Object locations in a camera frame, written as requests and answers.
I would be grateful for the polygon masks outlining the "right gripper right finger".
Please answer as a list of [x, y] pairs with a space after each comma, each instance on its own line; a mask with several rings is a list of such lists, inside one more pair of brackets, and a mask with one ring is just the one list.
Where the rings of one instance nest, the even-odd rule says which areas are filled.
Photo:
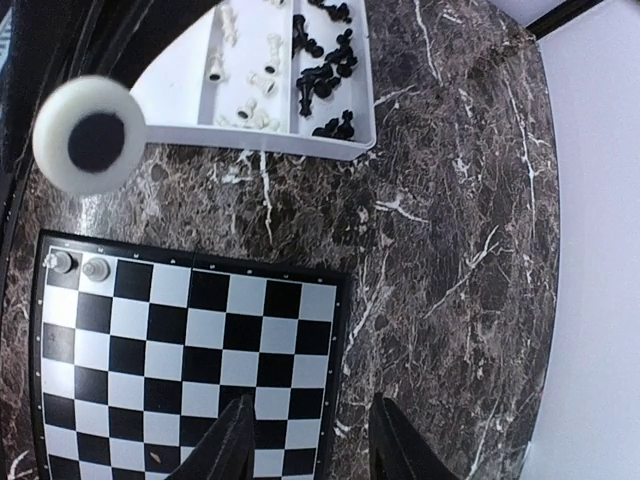
[[369, 410], [371, 479], [457, 479], [396, 403], [376, 393]]

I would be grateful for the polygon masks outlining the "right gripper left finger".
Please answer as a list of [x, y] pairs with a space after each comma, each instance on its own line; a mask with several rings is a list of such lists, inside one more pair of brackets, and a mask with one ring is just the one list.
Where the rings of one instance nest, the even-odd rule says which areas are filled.
[[255, 459], [254, 407], [249, 395], [232, 400], [178, 468], [179, 479], [252, 479]]

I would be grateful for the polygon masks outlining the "white chess knight piece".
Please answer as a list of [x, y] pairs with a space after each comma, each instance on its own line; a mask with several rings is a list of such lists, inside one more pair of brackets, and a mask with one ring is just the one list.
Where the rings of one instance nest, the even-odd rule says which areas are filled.
[[110, 275], [108, 262], [100, 257], [90, 258], [82, 266], [82, 273], [92, 282], [100, 283]]

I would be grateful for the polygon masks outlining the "white chess rook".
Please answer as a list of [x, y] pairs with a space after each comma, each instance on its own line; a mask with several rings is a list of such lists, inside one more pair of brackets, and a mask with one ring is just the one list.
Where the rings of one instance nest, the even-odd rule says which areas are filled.
[[43, 266], [60, 275], [66, 275], [76, 268], [77, 262], [69, 252], [55, 251], [45, 256]]

